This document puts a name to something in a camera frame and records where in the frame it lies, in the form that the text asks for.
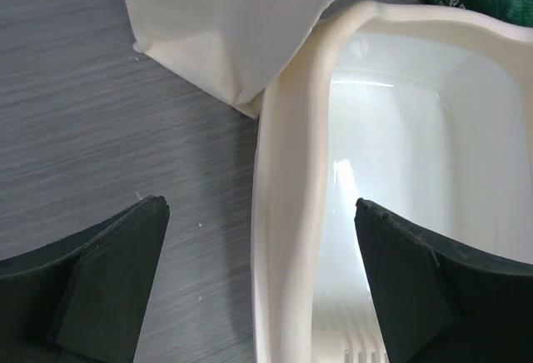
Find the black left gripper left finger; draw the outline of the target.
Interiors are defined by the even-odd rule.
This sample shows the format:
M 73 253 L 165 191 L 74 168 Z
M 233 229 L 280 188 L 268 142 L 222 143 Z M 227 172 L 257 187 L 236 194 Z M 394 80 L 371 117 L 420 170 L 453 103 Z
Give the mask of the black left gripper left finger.
M 131 362 L 170 218 L 162 196 L 1 262 L 3 362 Z

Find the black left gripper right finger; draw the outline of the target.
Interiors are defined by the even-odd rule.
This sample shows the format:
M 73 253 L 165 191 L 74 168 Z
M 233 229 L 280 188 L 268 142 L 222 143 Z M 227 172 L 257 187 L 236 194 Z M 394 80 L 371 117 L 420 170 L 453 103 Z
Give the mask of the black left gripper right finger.
M 530 362 L 532 266 L 418 226 L 373 201 L 355 228 L 391 362 Z

